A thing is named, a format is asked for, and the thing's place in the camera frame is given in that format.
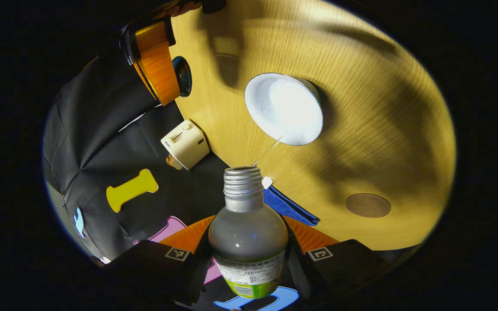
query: wood grain surface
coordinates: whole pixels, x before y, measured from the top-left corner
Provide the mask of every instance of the wood grain surface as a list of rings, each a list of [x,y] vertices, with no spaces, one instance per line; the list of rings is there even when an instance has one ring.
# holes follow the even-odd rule
[[[350,12],[316,0],[228,0],[220,12],[172,19],[193,89],[176,102],[229,166],[251,165],[274,140],[253,122],[244,90],[260,73],[302,77],[319,89],[324,128],[306,146],[279,144],[263,175],[320,218],[316,228],[373,250],[423,242],[444,210],[455,171],[447,106],[401,45]],[[387,216],[352,214],[356,193],[384,197]]]

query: silver bottle neck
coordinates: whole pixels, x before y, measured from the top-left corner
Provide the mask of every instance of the silver bottle neck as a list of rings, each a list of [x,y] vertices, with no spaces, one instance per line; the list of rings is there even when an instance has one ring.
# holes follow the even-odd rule
[[[245,213],[264,204],[261,170],[258,167],[235,167],[224,170],[226,209]]]

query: plastic bottle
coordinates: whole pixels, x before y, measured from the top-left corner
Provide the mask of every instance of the plastic bottle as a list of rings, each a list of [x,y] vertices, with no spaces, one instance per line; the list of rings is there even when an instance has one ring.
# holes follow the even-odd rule
[[[209,242],[234,293],[262,298],[279,284],[288,234],[281,217],[263,201],[258,167],[224,171],[226,206],[213,219]]]

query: bottle label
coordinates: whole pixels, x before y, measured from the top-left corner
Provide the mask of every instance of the bottle label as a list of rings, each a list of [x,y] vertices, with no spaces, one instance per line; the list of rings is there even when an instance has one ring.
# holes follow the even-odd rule
[[[239,262],[215,255],[216,265],[232,291],[245,298],[262,298],[279,285],[284,252],[257,262]]]

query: white bowl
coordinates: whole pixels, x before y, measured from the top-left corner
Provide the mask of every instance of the white bowl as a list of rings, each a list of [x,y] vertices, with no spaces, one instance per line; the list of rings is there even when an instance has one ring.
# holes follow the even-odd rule
[[[316,88],[306,79],[281,73],[255,76],[245,88],[245,105],[251,118],[271,138],[302,146],[322,131],[323,116]]]

